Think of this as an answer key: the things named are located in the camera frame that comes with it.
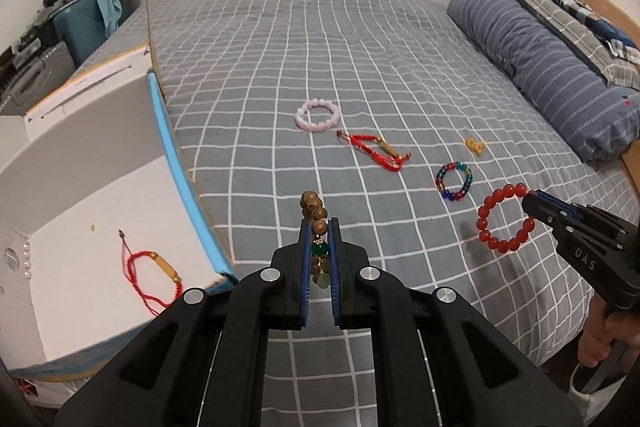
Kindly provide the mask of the right hand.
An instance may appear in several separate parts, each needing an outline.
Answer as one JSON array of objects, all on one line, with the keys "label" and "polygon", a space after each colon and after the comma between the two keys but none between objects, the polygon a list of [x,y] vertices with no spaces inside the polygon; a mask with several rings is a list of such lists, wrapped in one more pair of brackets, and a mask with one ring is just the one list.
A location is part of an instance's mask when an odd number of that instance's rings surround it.
[{"label": "right hand", "polygon": [[578,361],[583,366],[595,367],[610,355],[613,341],[622,340],[627,343],[627,348],[620,364],[622,371],[627,373],[639,355],[639,335],[638,314],[610,311],[606,302],[594,294],[578,343]]}]

